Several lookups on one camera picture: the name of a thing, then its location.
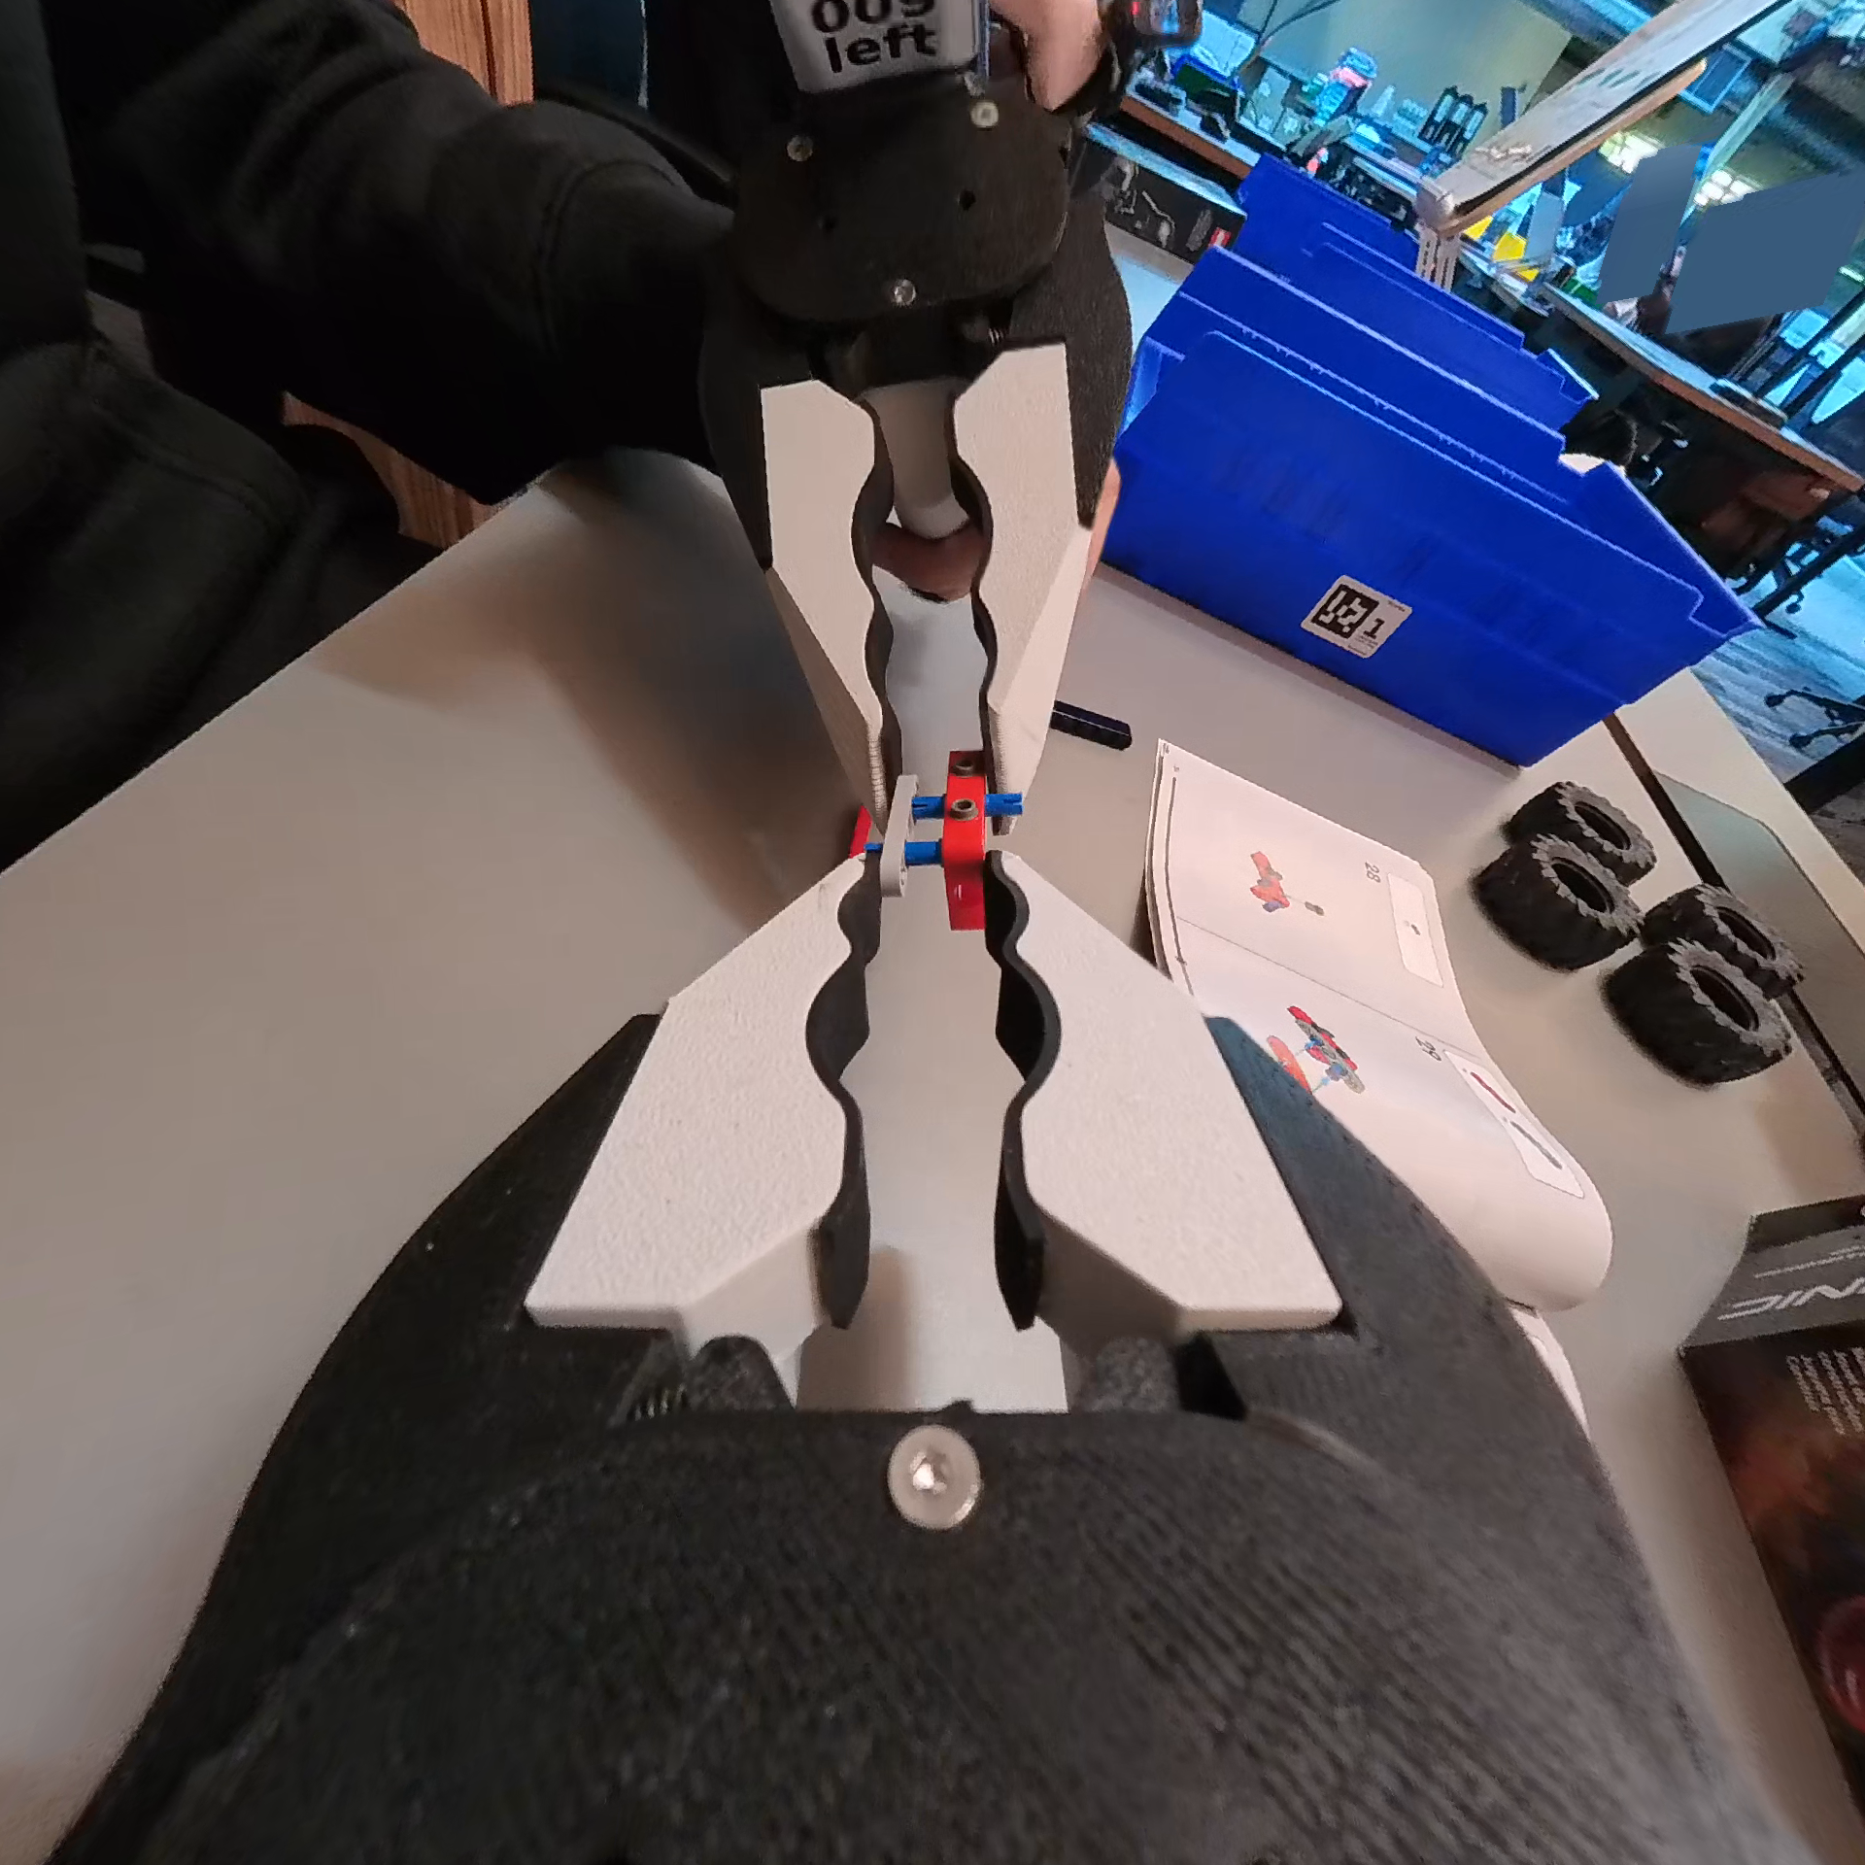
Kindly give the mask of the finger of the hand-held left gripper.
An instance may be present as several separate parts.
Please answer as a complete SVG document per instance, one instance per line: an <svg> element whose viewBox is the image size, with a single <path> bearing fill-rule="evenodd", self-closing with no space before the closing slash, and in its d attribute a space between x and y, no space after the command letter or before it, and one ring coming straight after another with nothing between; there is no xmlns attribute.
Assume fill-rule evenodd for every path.
<svg viewBox="0 0 1865 1865"><path fill-rule="evenodd" d="M972 610L987 655L979 705L990 788L1027 796L1091 543L1091 516L1078 508L1064 345L1001 352L953 403L951 426L953 460L985 533Z"/></svg>
<svg viewBox="0 0 1865 1865"><path fill-rule="evenodd" d="M889 818L899 731L885 693L889 613L874 533L890 476L874 415L820 381L759 392L768 592L817 716L874 822Z"/></svg>

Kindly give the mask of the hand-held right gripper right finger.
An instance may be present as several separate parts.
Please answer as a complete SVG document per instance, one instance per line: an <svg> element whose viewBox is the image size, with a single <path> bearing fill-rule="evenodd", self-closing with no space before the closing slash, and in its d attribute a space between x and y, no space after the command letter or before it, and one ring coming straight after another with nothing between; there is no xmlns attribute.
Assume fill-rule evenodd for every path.
<svg viewBox="0 0 1865 1865"><path fill-rule="evenodd" d="M1313 1331L1340 1294L1195 1001L1031 863L985 863L1001 1130L993 1264L1060 1341Z"/></svg>

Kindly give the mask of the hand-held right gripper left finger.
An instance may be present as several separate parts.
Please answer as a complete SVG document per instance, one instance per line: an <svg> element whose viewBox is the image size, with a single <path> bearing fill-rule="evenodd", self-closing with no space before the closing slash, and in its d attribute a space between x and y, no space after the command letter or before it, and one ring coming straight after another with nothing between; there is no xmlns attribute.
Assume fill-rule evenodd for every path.
<svg viewBox="0 0 1865 1865"><path fill-rule="evenodd" d="M868 1287L874 859L852 856L676 993L526 1298L540 1326L797 1350Z"/></svg>

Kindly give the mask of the red blue white toy assembly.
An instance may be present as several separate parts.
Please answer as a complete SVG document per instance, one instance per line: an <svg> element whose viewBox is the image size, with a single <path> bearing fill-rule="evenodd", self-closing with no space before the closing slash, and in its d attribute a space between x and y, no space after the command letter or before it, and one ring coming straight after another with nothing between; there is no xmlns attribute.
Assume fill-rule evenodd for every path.
<svg viewBox="0 0 1865 1865"><path fill-rule="evenodd" d="M934 790L921 790L913 778L904 802L902 878L941 874L948 928L982 930L987 853L1021 818L1024 796L994 790L988 752L969 747L947 753L945 776Z"/></svg>

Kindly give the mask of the person's left forearm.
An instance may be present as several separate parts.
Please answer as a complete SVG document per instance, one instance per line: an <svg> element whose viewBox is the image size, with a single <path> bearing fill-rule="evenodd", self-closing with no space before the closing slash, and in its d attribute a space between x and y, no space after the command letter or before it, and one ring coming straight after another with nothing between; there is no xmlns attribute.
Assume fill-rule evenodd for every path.
<svg viewBox="0 0 1865 1865"><path fill-rule="evenodd" d="M41 5L87 246L138 254L152 355L285 395L478 502L607 448L711 466L727 213L645 141L501 107L388 5Z"/></svg>

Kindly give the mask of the person's left hand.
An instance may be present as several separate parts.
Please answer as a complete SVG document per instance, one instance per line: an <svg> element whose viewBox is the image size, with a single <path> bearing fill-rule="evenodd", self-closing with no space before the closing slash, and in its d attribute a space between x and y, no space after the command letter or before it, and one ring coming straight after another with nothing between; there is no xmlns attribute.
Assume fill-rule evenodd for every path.
<svg viewBox="0 0 1865 1865"><path fill-rule="evenodd" d="M1012 36L1032 98L1060 110L1100 68L1107 49L1091 2L1001 2L997 19ZM874 568L926 599L972 594L985 559L985 532L957 499L945 455L943 385L895 385L869 397L893 476L890 516L874 535Z"/></svg>

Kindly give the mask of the black toy set box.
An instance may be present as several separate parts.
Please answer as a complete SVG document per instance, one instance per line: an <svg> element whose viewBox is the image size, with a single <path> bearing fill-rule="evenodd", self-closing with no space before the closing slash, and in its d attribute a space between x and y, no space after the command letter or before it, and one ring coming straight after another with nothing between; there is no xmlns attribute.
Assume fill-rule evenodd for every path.
<svg viewBox="0 0 1865 1865"><path fill-rule="evenodd" d="M1229 192L1124 139L1107 147L1097 193L1111 226L1179 263L1234 246L1244 226Z"/></svg>

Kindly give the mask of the white instruction booklet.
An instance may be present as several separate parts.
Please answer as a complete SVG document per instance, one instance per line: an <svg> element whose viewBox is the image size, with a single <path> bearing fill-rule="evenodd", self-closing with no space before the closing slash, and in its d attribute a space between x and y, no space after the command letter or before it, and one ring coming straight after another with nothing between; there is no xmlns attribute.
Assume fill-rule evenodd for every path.
<svg viewBox="0 0 1865 1865"><path fill-rule="evenodd" d="M1588 1173L1488 1055L1410 856L1160 741L1153 954L1435 1216L1515 1314L1575 1418L1550 1314L1586 1303L1613 1230Z"/></svg>

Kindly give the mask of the blue storage bin with tag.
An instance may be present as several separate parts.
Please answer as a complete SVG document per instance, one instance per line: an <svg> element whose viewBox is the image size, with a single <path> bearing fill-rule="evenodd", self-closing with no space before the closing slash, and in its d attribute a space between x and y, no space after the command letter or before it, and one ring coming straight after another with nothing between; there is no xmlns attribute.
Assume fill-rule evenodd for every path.
<svg viewBox="0 0 1865 1865"><path fill-rule="evenodd" d="M1153 320L1115 460L1113 568L1515 766L1755 624L1617 468L1524 480L1226 318Z"/></svg>

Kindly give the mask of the black toy tyres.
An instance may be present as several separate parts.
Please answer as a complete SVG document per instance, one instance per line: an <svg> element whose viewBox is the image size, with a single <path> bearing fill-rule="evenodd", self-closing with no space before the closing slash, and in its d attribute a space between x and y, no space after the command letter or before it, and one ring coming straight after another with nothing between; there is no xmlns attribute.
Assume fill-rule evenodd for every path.
<svg viewBox="0 0 1865 1865"><path fill-rule="evenodd" d="M1862 1082L1860 884L1786 844L1736 805L1660 776L1660 788L1728 890L1781 934L1804 976L1794 996L1839 1070Z"/></svg>

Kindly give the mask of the tilted panel on stand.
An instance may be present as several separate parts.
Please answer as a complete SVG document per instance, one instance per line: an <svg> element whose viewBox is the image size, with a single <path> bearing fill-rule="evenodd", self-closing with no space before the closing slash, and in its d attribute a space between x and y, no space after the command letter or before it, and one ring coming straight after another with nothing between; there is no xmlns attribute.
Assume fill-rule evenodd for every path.
<svg viewBox="0 0 1865 1865"><path fill-rule="evenodd" d="M1494 130L1416 193L1416 273L1450 289L1460 236L1536 183L1562 173L1620 130L1685 89L1712 50L1777 2L1677 2L1507 127Z"/></svg>

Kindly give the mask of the wooden background table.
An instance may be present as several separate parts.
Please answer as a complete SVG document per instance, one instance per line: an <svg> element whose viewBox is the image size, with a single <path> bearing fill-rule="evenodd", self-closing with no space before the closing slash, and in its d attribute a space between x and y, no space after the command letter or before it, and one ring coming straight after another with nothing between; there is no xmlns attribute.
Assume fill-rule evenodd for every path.
<svg viewBox="0 0 1865 1865"><path fill-rule="evenodd" d="M1756 594L1799 550L1815 564L1853 548L1860 444L1818 444L1741 385L1584 302L1538 296L1530 345L1590 388L1568 455L1609 460L1737 594Z"/></svg>

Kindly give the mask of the black printed box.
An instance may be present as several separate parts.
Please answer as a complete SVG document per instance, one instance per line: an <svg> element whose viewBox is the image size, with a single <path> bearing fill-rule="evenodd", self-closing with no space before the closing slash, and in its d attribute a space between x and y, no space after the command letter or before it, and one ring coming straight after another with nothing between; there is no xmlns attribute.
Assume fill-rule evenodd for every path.
<svg viewBox="0 0 1865 1865"><path fill-rule="evenodd" d="M1862 1808L1862 1202L1755 1216L1677 1351Z"/></svg>

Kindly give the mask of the person's black hoodie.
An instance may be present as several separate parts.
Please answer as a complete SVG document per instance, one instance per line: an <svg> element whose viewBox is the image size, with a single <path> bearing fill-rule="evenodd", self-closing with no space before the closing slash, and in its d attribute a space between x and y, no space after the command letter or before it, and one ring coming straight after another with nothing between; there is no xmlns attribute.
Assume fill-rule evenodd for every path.
<svg viewBox="0 0 1865 1865"><path fill-rule="evenodd" d="M2 857L434 559L363 455L283 444L97 327L37 5L4 5Z"/></svg>

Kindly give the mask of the office chair base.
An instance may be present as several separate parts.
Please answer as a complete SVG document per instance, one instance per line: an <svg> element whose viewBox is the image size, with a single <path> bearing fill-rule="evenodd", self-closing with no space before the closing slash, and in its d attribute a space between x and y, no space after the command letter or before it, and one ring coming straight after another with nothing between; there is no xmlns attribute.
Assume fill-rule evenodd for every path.
<svg viewBox="0 0 1865 1865"><path fill-rule="evenodd" d="M1860 747L1860 663L1764 628L1740 647L1758 744L1784 772Z"/></svg>

